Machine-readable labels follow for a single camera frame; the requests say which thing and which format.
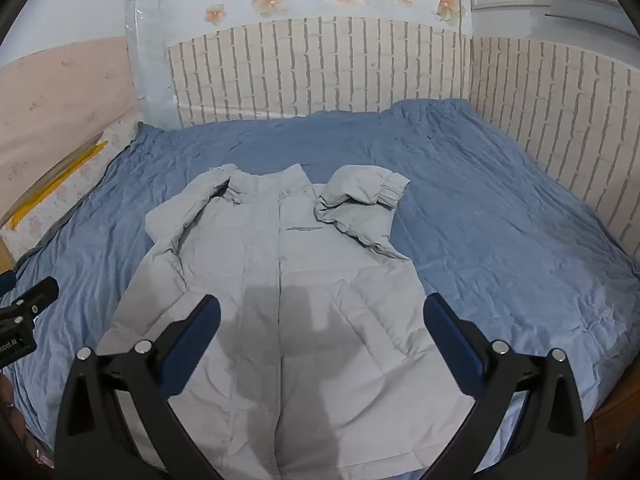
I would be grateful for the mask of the clear plastic sheet roll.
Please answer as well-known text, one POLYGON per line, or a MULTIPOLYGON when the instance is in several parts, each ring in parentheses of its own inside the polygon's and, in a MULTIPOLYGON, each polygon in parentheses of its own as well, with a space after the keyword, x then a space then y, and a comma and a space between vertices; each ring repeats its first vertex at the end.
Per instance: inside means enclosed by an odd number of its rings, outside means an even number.
POLYGON ((162 0, 125 0, 129 66, 143 120, 162 129, 181 126, 165 39, 162 0))

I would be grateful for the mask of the pink padded headboard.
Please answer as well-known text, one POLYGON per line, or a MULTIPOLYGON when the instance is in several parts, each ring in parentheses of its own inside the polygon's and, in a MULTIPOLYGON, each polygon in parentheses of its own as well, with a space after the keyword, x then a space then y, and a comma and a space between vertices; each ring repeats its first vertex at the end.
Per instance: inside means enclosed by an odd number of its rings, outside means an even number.
POLYGON ((1 67, 1 213, 106 127, 139 110, 127 40, 66 44, 1 67))

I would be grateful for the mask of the wooden bed frame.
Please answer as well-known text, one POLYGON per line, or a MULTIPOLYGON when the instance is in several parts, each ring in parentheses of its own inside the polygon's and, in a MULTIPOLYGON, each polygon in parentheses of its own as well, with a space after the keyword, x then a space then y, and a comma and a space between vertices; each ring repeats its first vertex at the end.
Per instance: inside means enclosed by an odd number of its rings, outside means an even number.
POLYGON ((589 459, 613 452, 639 417, 639 386, 618 384, 586 422, 589 459))

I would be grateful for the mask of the light grey puffer jacket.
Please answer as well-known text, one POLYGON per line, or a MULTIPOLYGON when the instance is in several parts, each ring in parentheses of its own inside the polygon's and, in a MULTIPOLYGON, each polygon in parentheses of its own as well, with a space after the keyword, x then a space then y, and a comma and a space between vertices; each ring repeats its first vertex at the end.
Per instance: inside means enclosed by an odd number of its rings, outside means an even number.
POLYGON ((216 297, 221 324, 170 404, 227 479, 386 479, 426 469, 472 400, 423 321, 390 244, 406 177, 344 166, 208 170, 150 211, 152 248, 102 354, 155 339, 216 297))

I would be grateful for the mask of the blue bed sheet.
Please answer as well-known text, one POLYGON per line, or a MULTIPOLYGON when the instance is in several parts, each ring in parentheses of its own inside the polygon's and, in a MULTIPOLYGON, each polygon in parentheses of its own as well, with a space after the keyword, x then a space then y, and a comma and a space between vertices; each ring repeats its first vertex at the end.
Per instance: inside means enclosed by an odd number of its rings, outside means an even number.
POLYGON ((379 113, 140 128, 100 183, 17 267, 17 292, 55 278, 37 349, 6 374, 27 428, 54 441, 75 350, 106 332, 151 248, 145 215, 210 168, 250 174, 292 165, 323 183, 345 165, 409 180, 390 239, 422 284, 519 352, 570 358, 591 415, 639 351, 639 263, 593 210, 462 100, 404 101, 379 113))

